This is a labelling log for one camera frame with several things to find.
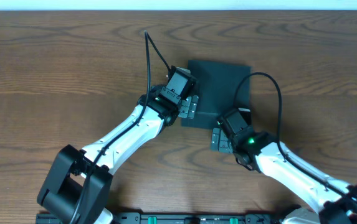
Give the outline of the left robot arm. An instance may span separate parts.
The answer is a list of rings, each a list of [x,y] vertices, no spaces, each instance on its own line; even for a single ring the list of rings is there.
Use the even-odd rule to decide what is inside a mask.
[[[107,135],[81,150],[67,145],[56,155],[37,203],[61,223],[113,221],[106,208],[113,176],[144,143],[187,118],[198,80],[190,70],[172,67],[168,83],[142,95],[133,112]]]

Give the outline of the black gift box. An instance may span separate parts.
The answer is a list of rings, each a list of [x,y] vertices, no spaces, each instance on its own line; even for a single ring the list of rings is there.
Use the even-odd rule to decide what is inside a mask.
[[[227,110],[250,107],[250,81],[243,78],[251,73],[251,67],[206,60],[189,60],[188,69],[199,83],[199,97],[194,118],[183,118],[181,125],[187,128],[214,129],[217,118]]]

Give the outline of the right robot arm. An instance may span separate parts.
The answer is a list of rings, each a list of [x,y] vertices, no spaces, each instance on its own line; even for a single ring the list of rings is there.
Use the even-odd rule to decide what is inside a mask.
[[[250,111],[232,108],[217,117],[214,144],[231,148],[238,165],[280,182],[318,215],[320,223],[357,223],[357,184],[336,179],[294,154],[276,136],[254,131]]]

